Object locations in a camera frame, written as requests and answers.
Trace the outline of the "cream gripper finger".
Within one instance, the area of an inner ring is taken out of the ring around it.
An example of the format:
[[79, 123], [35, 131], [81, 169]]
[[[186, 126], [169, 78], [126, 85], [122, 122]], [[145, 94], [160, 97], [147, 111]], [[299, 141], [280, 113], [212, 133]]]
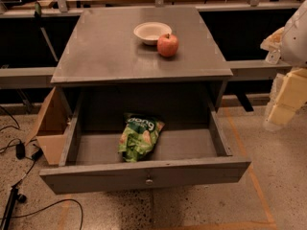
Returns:
[[279, 75], [276, 83], [267, 122], [283, 127], [307, 102], [307, 69], [296, 68], [285, 76]]
[[283, 32], [283, 27], [276, 30], [274, 33], [272, 33], [262, 41], [262, 43], [260, 44], [260, 48], [269, 52], [273, 50], [279, 50], [281, 46]]

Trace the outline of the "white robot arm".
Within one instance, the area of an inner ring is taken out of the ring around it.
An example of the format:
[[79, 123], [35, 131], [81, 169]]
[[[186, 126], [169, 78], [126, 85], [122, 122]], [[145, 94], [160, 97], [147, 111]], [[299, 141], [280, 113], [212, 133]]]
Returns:
[[307, 1], [284, 27], [264, 39], [260, 48], [268, 51], [267, 63], [282, 60], [292, 66], [286, 75], [278, 74], [272, 84], [264, 127], [274, 131], [286, 126], [307, 103]]

